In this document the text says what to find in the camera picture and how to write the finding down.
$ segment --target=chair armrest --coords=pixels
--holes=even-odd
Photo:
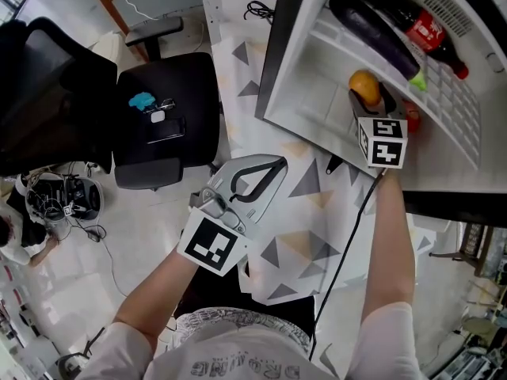
[[[125,45],[131,47],[150,38],[156,39],[160,36],[180,32],[182,29],[183,20],[181,17],[167,17],[157,21],[150,21],[146,25],[139,25],[131,29],[125,38]]]

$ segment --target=tablecloth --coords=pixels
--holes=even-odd
[[[254,117],[269,25],[265,20],[220,25],[222,40],[212,46],[233,158],[277,154],[288,160],[288,175],[258,223],[261,236],[248,254],[250,279],[242,290],[266,305],[325,292],[373,180],[352,165],[330,175],[330,154]],[[259,177],[243,177],[248,190]],[[436,240],[431,219],[407,215],[416,258]],[[375,222],[375,195],[335,287],[365,280]]]

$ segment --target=black chair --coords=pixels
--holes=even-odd
[[[0,26],[0,175],[82,160],[111,170],[116,65],[46,18]]]
[[[181,30],[183,30],[183,20],[181,17],[159,18],[156,21],[148,21],[147,24],[131,28],[125,38],[125,45],[131,47],[144,43],[149,60],[154,62],[161,58],[158,38],[180,32]]]
[[[147,40],[177,32],[177,25],[178,21],[167,21],[165,33],[160,28],[152,33],[136,30],[130,43],[152,46],[154,57],[154,44]],[[32,49],[35,37],[46,44]],[[116,84],[114,63],[77,44],[45,18],[27,27],[21,56],[26,55],[54,66],[44,72],[32,67],[36,80],[24,95],[29,99],[19,98],[23,89],[18,84],[27,77],[26,69],[13,67],[15,105],[0,112],[0,175],[77,160],[97,163],[109,172],[113,152],[119,187],[156,189],[180,181],[185,167],[213,161],[219,141],[219,94],[209,55],[192,53],[147,63],[123,72]],[[159,104],[172,99],[175,106],[165,111],[164,121],[152,123],[150,115],[128,105],[142,92],[152,94]],[[178,128],[180,134],[174,134]]]

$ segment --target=wire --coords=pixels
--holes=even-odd
[[[105,331],[105,327],[102,327],[101,330],[98,332],[96,336],[93,337],[92,340],[88,340],[86,342],[85,350],[83,352],[77,352],[77,353],[71,353],[70,355],[65,355],[56,360],[55,364],[58,366],[58,372],[63,380],[71,380],[73,378],[76,378],[77,375],[81,372],[81,369],[79,367],[74,368],[67,368],[66,363],[69,359],[81,356],[82,358],[85,358],[86,360],[90,360],[90,356],[93,355],[93,353],[90,351],[91,346],[95,343],[95,341],[99,338],[100,335]]]
[[[275,10],[270,9],[263,2],[259,2],[258,0],[252,0],[250,3],[246,5],[246,11],[243,14],[243,20],[246,20],[246,15],[248,13],[251,13],[254,16],[260,18],[265,18],[271,25],[273,23],[273,16],[275,15]]]
[[[105,248],[105,251],[108,253],[109,255],[109,259],[111,260],[111,277],[112,277],[112,281],[114,282],[114,285],[116,286],[116,289],[118,290],[118,292],[123,295],[125,298],[127,298],[127,295],[122,291],[120,290],[120,286],[118,286],[118,283],[116,282],[116,277],[114,276],[114,261],[112,259],[112,254],[109,252],[109,248],[108,246],[105,244],[105,241],[101,241],[102,242],[102,245],[104,246]]]
[[[105,237],[107,237],[107,235],[108,235],[108,231],[106,231],[106,230],[105,230],[105,228],[104,228],[102,225],[98,224],[98,223],[97,223],[97,224],[90,225],[90,226],[82,226],[82,225],[79,223],[79,221],[80,221],[80,219],[79,219],[79,218],[75,218],[75,219],[74,219],[74,220],[76,221],[77,225],[74,225],[72,222],[70,222],[68,218],[65,218],[65,219],[66,219],[66,221],[67,221],[67,225],[70,225],[70,226],[71,226],[71,228],[68,230],[67,235],[65,235],[65,237],[63,237],[63,238],[61,238],[61,239],[60,239],[60,238],[56,238],[56,239],[58,239],[58,242],[61,242],[61,241],[64,241],[65,239],[67,239],[67,238],[69,237],[69,235],[71,235],[71,232],[72,232],[72,230],[73,230],[74,228],[79,228],[79,229],[81,229],[81,230],[85,231],[87,234],[91,231],[91,229],[90,229],[90,228],[92,228],[92,229],[93,229],[93,228],[95,228],[95,230],[96,230],[96,232],[97,232],[97,238],[98,238],[100,241],[101,241],[101,240],[103,240],[103,239],[105,239]],[[100,228],[101,230],[103,230],[103,231],[104,231],[104,233],[103,233],[102,235],[101,235],[101,234],[100,234],[100,232],[99,232],[99,228]]]
[[[146,17],[148,20],[153,20],[153,21],[158,21],[158,18],[153,18],[153,17],[150,17],[149,15],[145,14],[145,13],[141,13],[138,9],[137,9],[137,6],[134,4],[134,3],[130,3],[128,0],[125,0],[125,2],[127,4],[129,4],[130,6],[134,7],[134,10],[137,14],[141,14],[142,16]]]
[[[421,370],[422,370],[422,369],[424,369],[425,367],[428,367],[430,364],[432,364],[432,363],[436,360],[436,358],[437,358],[437,357],[438,357],[438,355],[440,354],[440,347],[441,347],[441,346],[442,346],[442,344],[443,344],[443,343],[444,343],[444,342],[445,342],[445,341],[449,338],[449,335],[451,335],[451,334],[453,334],[453,333],[454,333],[455,335],[459,335],[459,336],[461,336],[462,338],[464,338],[464,342],[467,340],[467,338],[466,338],[463,334],[461,334],[461,333],[456,333],[456,332],[454,332],[454,331],[451,331],[450,333],[448,333],[448,334],[444,337],[444,339],[443,339],[443,340],[441,340],[441,341],[440,341],[440,343],[439,343],[439,344],[438,344],[438,346],[436,347],[436,354],[435,354],[435,357],[434,357],[433,359],[431,359],[429,362],[427,362],[427,363],[423,363],[422,365],[420,365],[420,366],[419,366],[419,368],[420,368]]]
[[[48,201],[52,201],[52,202],[54,201],[55,203],[57,203],[57,204],[60,206],[60,209],[58,209],[58,208],[56,208],[56,207],[53,207],[52,205],[51,205],[49,208],[45,207],[45,208],[44,208],[44,215],[43,215],[43,217],[42,217],[42,219],[43,219],[44,221],[46,221],[46,214],[47,214],[49,211],[51,211],[51,210],[57,210],[57,211],[61,211],[61,212],[63,213],[63,217],[62,217],[61,219],[58,219],[58,220],[51,219],[51,220],[49,220],[51,223],[55,223],[55,222],[62,222],[64,219],[66,219],[66,218],[67,218],[67,217],[65,216],[65,211],[64,211],[64,209],[63,209],[62,204],[61,204],[61,203],[60,203],[57,199],[53,199],[52,197],[49,197],[49,198],[47,198],[47,199],[46,199],[46,200],[45,200],[45,201],[44,201],[44,202],[43,202],[40,206],[42,207],[42,206],[43,206],[43,205],[45,205]]]
[[[377,185],[379,184],[380,180],[382,179],[382,177],[383,177],[383,175],[385,174],[386,171],[387,171],[387,169],[384,169],[374,179],[374,181],[372,183],[372,186],[368,190],[367,195],[364,197],[364,200],[363,200],[363,203],[361,204],[361,207],[359,207],[359,211],[357,212],[357,217],[356,217],[356,223],[354,224],[354,227],[352,229],[352,233],[350,234],[349,240],[347,241],[347,245],[345,246],[345,250],[343,251],[343,256],[341,257],[340,264],[338,265],[338,269],[336,269],[336,272],[334,273],[333,280],[331,280],[331,284],[330,284],[329,288],[327,289],[326,295],[324,296],[324,300],[322,301],[320,309],[318,310],[317,317],[315,318],[314,333],[313,333],[314,343],[311,346],[311,352],[310,352],[310,358],[309,358],[309,360],[311,360],[311,358],[313,357],[314,352],[315,352],[315,347],[317,346],[317,336],[315,334],[315,330],[317,328],[318,320],[320,319],[320,317],[322,315],[322,311],[324,310],[324,306],[326,306],[327,299],[329,298],[329,296],[331,294],[331,291],[333,290],[333,286],[334,286],[334,284],[336,282],[336,279],[338,278],[338,274],[340,273],[341,267],[343,266],[343,264],[345,262],[345,258],[347,257],[347,253],[349,252],[350,245],[352,244],[354,236],[356,235],[357,228],[359,227],[359,223],[360,223],[360,220],[361,220],[361,215],[363,214],[364,208],[366,207],[366,204],[367,204],[368,200],[372,196],[372,193],[375,190],[375,187],[377,187]]]
[[[200,42],[199,42],[199,45],[197,46],[197,48],[193,50],[193,52],[197,51],[197,49],[199,49],[200,46],[203,44],[203,40],[204,40],[204,23],[202,21],[200,21],[200,27],[201,27],[201,30],[200,30]]]
[[[90,165],[89,162],[85,164],[85,169],[83,170],[83,173],[88,177],[89,179],[92,177],[92,165]]]
[[[69,163],[69,169],[67,170],[67,174],[70,176],[74,172],[74,166],[76,165],[76,161],[72,161]]]

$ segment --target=shelf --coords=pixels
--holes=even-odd
[[[344,28],[323,9],[310,35],[361,61],[365,67],[413,101],[451,138],[470,163],[479,168],[481,157],[481,109],[467,83],[460,81],[446,65],[407,47],[421,64],[428,85],[426,92],[411,85],[387,60]]]

